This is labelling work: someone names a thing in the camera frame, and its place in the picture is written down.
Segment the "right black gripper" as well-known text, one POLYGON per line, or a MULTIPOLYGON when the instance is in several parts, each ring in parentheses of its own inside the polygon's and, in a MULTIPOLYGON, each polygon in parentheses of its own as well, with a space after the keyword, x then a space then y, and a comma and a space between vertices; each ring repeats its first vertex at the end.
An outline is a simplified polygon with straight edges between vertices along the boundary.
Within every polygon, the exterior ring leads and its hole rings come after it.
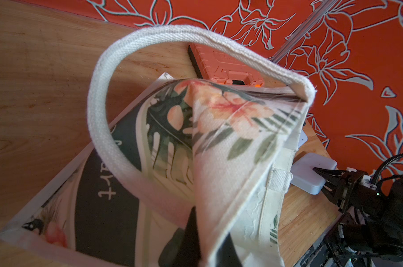
POLYGON ((378 214, 381 211, 381 197, 371 188, 370 176, 361 170, 342 171, 313 168, 313 171, 332 183, 335 188, 322 188, 321 192, 341 213, 354 207, 364 210, 367 214, 378 214))

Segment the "grey pencil case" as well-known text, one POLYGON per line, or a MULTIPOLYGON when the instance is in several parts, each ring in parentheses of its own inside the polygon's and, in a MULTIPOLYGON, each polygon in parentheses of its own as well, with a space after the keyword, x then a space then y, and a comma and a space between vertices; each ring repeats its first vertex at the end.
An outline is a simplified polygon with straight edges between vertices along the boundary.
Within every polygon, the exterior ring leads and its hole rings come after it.
POLYGON ((307 153, 292 165, 290 172, 293 178, 290 183, 311 195, 318 195, 326 180, 313 168, 332 170, 336 167, 337 162, 333 159, 312 152, 307 153))
POLYGON ((299 138, 299 142, 298 142, 298 148, 301 148, 307 141, 308 141, 308 136, 302 130, 301 133, 300 133, 300 138, 299 138))

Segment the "white canvas tote bag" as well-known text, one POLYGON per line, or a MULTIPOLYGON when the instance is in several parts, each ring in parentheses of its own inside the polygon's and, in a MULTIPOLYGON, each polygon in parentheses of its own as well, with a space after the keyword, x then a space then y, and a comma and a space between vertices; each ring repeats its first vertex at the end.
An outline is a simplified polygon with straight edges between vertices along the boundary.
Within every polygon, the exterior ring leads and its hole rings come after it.
POLYGON ((316 90, 303 75, 194 26, 137 30, 99 58, 91 144, 0 231, 77 267, 282 267, 278 226, 316 90), (120 62, 145 47, 212 47, 284 84, 244 89, 162 74, 114 122, 120 62))

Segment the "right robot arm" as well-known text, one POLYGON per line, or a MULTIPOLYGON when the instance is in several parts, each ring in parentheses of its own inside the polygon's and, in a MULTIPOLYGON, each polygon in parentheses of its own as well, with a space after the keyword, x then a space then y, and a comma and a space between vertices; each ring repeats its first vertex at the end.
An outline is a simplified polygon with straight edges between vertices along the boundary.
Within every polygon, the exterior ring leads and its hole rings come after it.
POLYGON ((381 178, 399 159, 403 153, 385 160, 372 177, 361 170, 313 169, 326 181, 322 193, 344 215, 324 239, 336 266, 403 261, 403 175, 381 178))

